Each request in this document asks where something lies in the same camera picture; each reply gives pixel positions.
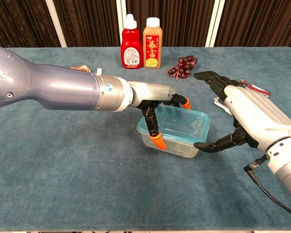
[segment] black cable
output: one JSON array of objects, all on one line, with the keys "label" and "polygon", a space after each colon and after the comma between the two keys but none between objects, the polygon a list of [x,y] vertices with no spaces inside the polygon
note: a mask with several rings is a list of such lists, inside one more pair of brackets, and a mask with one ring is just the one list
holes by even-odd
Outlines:
[{"label": "black cable", "polygon": [[[266,155],[264,155],[262,158],[260,159],[256,159],[256,164],[259,166],[261,165],[264,161],[266,160]],[[257,184],[257,186],[263,191],[263,193],[265,193],[273,202],[275,202],[277,205],[279,205],[281,208],[285,209],[286,211],[288,211],[291,214],[291,209],[289,209],[287,206],[285,206],[284,204],[282,204],[280,201],[278,201],[275,197],[273,197],[269,192],[267,192],[267,190],[261,185],[261,183],[259,182],[258,178],[254,175],[252,169],[250,167],[250,165],[247,165],[243,168],[245,170],[245,172],[248,174],[248,176],[253,180],[254,183]]]}]

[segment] cable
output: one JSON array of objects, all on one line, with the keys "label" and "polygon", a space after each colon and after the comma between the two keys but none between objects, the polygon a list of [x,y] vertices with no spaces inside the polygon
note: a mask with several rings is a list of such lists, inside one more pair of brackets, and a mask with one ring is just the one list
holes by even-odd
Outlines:
[{"label": "cable", "polygon": [[279,205],[281,208],[285,209],[291,214],[291,209],[289,209],[287,206],[282,204],[280,201],[278,201],[275,197],[273,197],[259,182],[258,178],[254,175],[253,169],[260,166],[265,160],[267,159],[267,155],[264,155],[260,159],[256,159],[254,163],[249,164],[245,166],[243,169],[248,174],[248,176],[253,180],[254,183],[257,184],[257,186],[265,193],[273,202],[275,202],[277,205]]}]

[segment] orange juice bottle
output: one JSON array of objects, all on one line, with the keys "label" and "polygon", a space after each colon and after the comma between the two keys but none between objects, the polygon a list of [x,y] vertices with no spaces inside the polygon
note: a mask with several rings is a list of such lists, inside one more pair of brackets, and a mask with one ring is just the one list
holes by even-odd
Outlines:
[{"label": "orange juice bottle", "polygon": [[143,34],[145,68],[158,69],[161,67],[162,37],[163,31],[160,28],[160,19],[147,18]]}]

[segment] clear plastic container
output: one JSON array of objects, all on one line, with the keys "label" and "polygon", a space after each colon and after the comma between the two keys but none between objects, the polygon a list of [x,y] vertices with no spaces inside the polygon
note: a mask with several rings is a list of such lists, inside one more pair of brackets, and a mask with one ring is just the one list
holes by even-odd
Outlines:
[{"label": "clear plastic container", "polygon": [[[206,142],[210,124],[209,116],[199,111],[164,104],[160,104],[155,113],[159,130],[167,146],[163,151],[186,158],[194,157],[198,149],[193,144]],[[139,121],[137,130],[141,133],[145,145],[159,150],[149,138],[144,117]]]}]

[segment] brown curtain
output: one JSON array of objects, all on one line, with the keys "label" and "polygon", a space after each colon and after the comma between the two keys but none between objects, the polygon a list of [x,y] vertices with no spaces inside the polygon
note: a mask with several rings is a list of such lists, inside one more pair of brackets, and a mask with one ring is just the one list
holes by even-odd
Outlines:
[{"label": "brown curtain", "polygon": [[215,46],[291,47],[291,0],[226,0]]},{"label": "brown curtain", "polygon": [[116,0],[54,0],[68,47],[120,46]]},{"label": "brown curtain", "polygon": [[214,0],[126,0],[126,9],[141,33],[146,18],[160,18],[164,46],[203,47],[213,4]]},{"label": "brown curtain", "polygon": [[45,0],[0,0],[0,46],[60,47]]}]

